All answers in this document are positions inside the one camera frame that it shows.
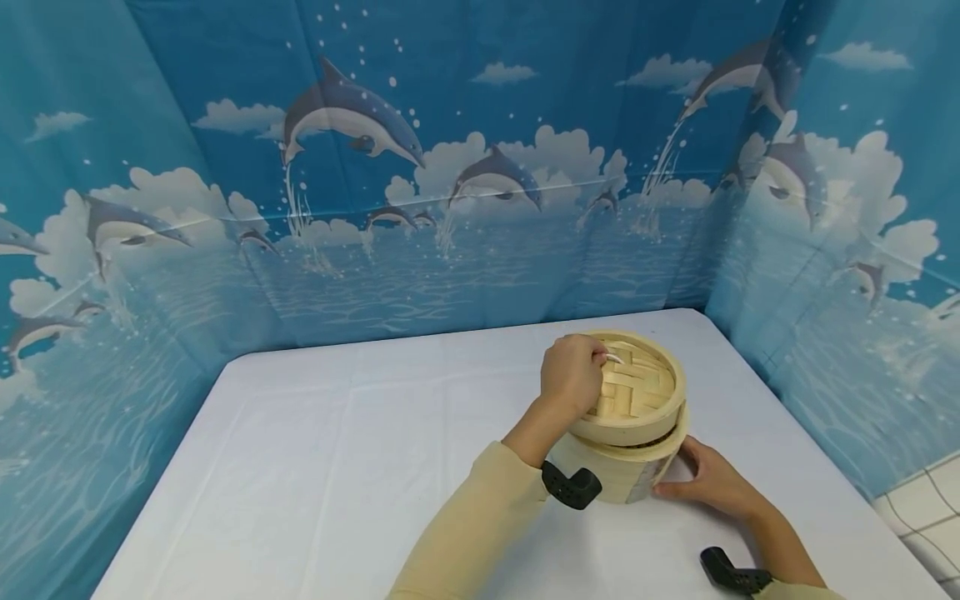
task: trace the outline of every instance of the beige sleeve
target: beige sleeve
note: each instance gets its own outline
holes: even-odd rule
[[[387,600],[470,600],[546,503],[538,468],[494,442],[410,552]]]
[[[785,584],[775,581],[759,594],[756,600],[843,600],[835,591],[812,586]]]

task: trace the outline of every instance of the woven bamboo lid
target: woven bamboo lid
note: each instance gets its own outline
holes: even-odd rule
[[[684,370],[659,344],[629,331],[585,331],[623,364],[607,361],[596,405],[570,432],[616,446],[649,444],[668,435],[686,402]]]

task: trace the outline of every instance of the blue backdrop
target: blue backdrop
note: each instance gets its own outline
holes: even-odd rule
[[[942,457],[915,4],[3,3],[0,596],[89,595],[253,350],[706,306],[865,495]]]

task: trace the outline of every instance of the bamboo steamer basket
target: bamboo steamer basket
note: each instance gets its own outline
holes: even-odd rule
[[[632,446],[666,436],[686,402],[686,377],[677,359],[652,340],[627,331],[585,331],[623,362],[608,360],[596,405],[570,428],[599,444]]]
[[[553,446],[550,459],[567,476],[583,467],[593,471],[603,486],[597,496],[603,502],[637,502],[650,495],[677,456],[688,422],[684,403],[676,427],[663,440],[633,448],[598,444],[566,433]]]

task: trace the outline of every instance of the person's right hand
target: person's right hand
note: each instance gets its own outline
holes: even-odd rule
[[[703,502],[733,518],[749,520],[772,508],[719,452],[687,436],[681,452],[691,463],[691,481],[663,482],[654,493],[662,498]]]

